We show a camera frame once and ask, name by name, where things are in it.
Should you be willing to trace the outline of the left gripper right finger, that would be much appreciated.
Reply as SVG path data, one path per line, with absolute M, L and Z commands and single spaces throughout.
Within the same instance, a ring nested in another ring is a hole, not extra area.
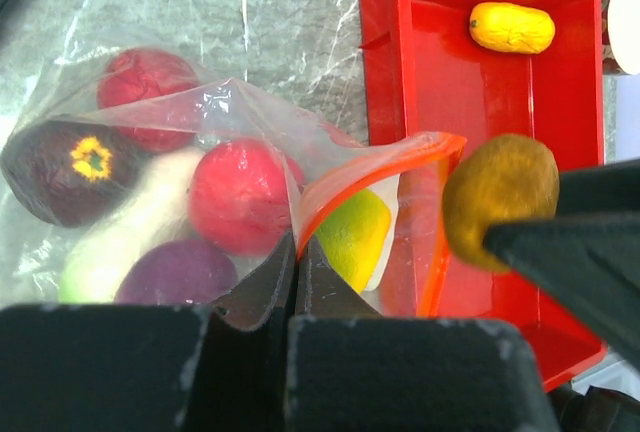
M 287 344 L 291 431 L 554 431 L 533 350 L 513 325 L 379 315 L 317 240 L 299 264 Z

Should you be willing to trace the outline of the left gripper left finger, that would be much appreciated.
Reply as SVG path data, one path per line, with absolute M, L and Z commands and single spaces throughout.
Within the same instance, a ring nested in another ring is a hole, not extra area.
M 291 236 L 206 305 L 1 312 L 5 431 L 280 431 Z

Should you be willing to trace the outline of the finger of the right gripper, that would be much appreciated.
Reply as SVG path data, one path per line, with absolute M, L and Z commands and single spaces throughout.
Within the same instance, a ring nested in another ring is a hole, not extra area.
M 483 245 L 639 367 L 637 213 L 498 224 Z
M 560 174 L 558 215 L 639 211 L 639 159 Z

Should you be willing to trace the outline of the brown kiwi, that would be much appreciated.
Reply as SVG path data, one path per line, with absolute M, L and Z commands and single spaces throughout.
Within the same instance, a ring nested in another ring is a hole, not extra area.
M 497 274 L 508 265 L 484 248 L 490 226 L 556 214 L 559 170 L 543 143 L 503 134 L 479 146 L 449 176 L 441 199 L 444 233 L 458 260 Z

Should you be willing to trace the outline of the yellow lemon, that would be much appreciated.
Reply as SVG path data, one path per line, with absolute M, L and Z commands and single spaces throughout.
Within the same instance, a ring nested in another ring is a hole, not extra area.
M 357 293 L 365 290 L 381 258 L 392 213 L 365 188 L 337 207 L 316 229 L 329 265 Z

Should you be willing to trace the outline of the purple onion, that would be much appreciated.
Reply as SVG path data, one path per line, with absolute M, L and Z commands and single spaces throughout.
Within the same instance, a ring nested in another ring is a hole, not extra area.
M 119 304 L 209 303 L 239 281 L 236 267 L 218 247 L 196 239 L 170 241 L 147 252 L 128 272 Z

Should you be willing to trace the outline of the white radish with leaves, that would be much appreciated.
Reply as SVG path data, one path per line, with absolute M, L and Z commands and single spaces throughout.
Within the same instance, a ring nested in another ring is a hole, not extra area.
M 67 255 L 60 302 L 111 302 L 144 254 L 187 235 L 188 188 L 203 156 L 203 150 L 187 146 L 146 164 L 124 202 L 91 226 Z

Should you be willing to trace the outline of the yellow banana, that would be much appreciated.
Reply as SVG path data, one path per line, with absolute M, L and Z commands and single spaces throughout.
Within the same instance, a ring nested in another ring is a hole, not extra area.
M 545 51 L 556 32 L 547 12 L 508 2 L 477 4 L 468 27 L 472 39 L 486 49 L 527 55 Z

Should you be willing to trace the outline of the dark maroon passion fruit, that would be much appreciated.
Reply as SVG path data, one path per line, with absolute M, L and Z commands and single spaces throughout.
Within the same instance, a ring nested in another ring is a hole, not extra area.
M 31 214 L 76 228 L 117 207 L 136 184 L 145 159 L 112 127 L 51 120 L 11 137 L 1 170 Z

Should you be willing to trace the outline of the clear zip bag orange zipper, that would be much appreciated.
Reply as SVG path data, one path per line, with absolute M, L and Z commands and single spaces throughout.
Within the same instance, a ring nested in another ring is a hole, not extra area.
M 462 137 L 369 146 L 319 114 L 99 14 L 1 109 L 1 302 L 195 305 L 277 243 L 317 244 L 376 311 L 432 316 Z

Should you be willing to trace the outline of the red apple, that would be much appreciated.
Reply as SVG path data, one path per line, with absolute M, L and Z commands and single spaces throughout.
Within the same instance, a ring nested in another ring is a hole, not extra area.
M 268 255 L 291 226 L 280 158 L 253 138 L 217 145 L 196 167 L 188 217 L 196 232 L 229 255 Z

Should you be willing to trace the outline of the red wrinkled fruit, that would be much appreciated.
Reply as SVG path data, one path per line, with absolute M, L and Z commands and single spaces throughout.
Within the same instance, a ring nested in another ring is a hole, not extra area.
M 184 92 L 201 85 L 193 68 L 182 58 L 155 48 L 132 48 L 118 54 L 106 67 L 97 87 L 101 109 Z M 165 153 L 192 141 L 190 132 L 176 129 L 193 113 L 188 110 L 155 112 L 141 109 L 133 126 L 119 126 L 118 132 L 142 149 Z

